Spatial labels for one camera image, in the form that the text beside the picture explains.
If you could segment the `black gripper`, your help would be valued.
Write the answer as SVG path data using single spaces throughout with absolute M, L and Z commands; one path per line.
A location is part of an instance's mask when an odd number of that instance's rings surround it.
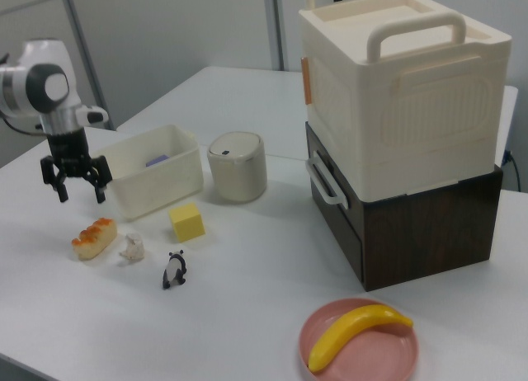
M 52 186 L 61 203 L 68 200 L 66 177 L 81 177 L 93 187 L 97 203 L 106 200 L 105 189 L 113 179 L 105 156 L 90 158 L 85 129 L 48 135 L 51 155 L 40 160 L 43 182 Z

